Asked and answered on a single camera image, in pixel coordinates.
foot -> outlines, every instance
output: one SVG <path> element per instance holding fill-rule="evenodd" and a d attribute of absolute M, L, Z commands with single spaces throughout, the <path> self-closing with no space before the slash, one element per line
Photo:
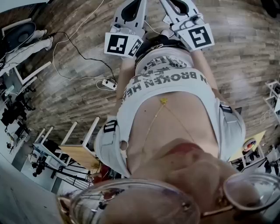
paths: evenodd
<path fill-rule="evenodd" d="M 169 39 L 169 38 L 171 38 L 174 35 L 174 32 L 172 30 L 170 30 L 170 29 L 163 30 L 161 32 L 161 35 L 167 36 L 167 38 Z"/>
<path fill-rule="evenodd" d="M 51 41 L 50 45 L 48 47 L 46 47 L 45 49 L 48 51 L 51 49 L 52 44 L 53 44 L 53 37 L 50 37 L 49 40 Z"/>

wood plank floor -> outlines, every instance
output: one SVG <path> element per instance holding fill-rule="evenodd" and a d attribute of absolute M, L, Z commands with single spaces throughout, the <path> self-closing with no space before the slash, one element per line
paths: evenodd
<path fill-rule="evenodd" d="M 105 0 L 99 10 L 73 36 L 72 40 L 85 55 L 107 62 L 118 75 L 121 59 L 103 53 L 105 32 L 115 9 L 123 0 Z M 273 116 L 260 124 L 261 116 L 268 110 L 263 97 L 269 91 L 264 83 L 278 79 L 279 21 L 270 18 L 260 0 L 195 0 L 206 22 L 209 22 L 216 45 L 205 50 L 222 95 L 236 108 L 242 107 L 247 136 L 267 130 L 263 143 L 278 142 L 277 122 Z M 75 32 L 79 24 L 101 3 L 101 0 L 54 0 L 44 7 L 33 21 L 48 33 Z M 148 1 L 147 21 L 158 32 L 167 27 L 162 19 L 165 12 L 159 0 Z M 58 41 L 65 40 L 57 34 Z M 29 70 L 53 60 L 53 48 L 41 51 L 27 64 Z M 69 43 L 61 43 L 55 52 L 55 65 L 59 72 L 70 78 L 110 76 L 100 62 L 83 60 Z M 95 84 L 98 79 L 67 80 L 59 76 L 53 66 L 41 72 L 35 82 L 37 91 L 32 103 L 37 108 L 28 116 L 28 125 L 34 134 L 43 127 L 54 126 L 51 137 L 62 140 L 74 121 L 78 122 L 71 141 L 83 139 L 96 116 L 106 118 L 115 102 L 115 93 L 101 91 Z"/>

